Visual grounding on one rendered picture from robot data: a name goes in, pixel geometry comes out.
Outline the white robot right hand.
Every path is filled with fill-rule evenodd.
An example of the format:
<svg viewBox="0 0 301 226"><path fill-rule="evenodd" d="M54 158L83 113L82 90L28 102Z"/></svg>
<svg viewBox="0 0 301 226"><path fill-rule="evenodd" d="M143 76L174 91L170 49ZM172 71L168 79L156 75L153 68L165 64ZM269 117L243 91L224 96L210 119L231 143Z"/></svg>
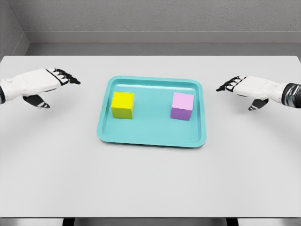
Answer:
<svg viewBox="0 0 301 226"><path fill-rule="evenodd" d="M249 111L253 111L263 108L269 100L281 103L281 94L277 92L278 85L263 78L237 76L226 81L216 91L229 91L238 96L254 99L248 108Z"/></svg>

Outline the yellow cube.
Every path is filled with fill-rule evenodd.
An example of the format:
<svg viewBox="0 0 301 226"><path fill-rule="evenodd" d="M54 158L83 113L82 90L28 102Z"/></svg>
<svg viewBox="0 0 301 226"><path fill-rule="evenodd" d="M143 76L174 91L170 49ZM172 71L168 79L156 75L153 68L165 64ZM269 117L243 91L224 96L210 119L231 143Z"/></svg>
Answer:
<svg viewBox="0 0 301 226"><path fill-rule="evenodd" d="M114 92L111 102L111 111L114 118L132 119L134 107L134 93Z"/></svg>

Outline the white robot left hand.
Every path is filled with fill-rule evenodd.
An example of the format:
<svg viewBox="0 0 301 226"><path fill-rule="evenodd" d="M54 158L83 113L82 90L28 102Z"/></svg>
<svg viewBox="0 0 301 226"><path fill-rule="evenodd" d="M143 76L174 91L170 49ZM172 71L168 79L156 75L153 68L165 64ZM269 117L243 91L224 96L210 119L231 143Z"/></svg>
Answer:
<svg viewBox="0 0 301 226"><path fill-rule="evenodd" d="M39 69L28 73L23 73L13 78L13 97L22 96L23 100L34 107L50 108L40 96L40 93L50 92L66 84L80 84L78 79L64 70Z"/></svg>

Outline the pink purple cube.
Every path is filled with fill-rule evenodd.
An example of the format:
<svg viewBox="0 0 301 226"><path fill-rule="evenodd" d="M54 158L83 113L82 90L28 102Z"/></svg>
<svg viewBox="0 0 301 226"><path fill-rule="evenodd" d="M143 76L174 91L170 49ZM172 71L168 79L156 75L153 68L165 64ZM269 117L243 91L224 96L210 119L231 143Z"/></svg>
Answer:
<svg viewBox="0 0 301 226"><path fill-rule="evenodd" d="M175 92L170 118L189 121L193 110L193 101L194 95Z"/></svg>

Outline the teal rectangular tray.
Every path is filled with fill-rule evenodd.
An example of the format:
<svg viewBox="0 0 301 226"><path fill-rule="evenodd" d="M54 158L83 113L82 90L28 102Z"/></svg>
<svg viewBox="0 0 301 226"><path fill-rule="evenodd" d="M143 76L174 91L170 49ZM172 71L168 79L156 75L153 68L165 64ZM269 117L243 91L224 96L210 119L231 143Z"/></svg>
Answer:
<svg viewBox="0 0 301 226"><path fill-rule="evenodd" d="M132 119L114 118L114 92L134 94ZM189 121L172 119L173 94L194 96ZM196 148L206 142L203 87L196 80L115 76L107 84L97 126L104 142Z"/></svg>

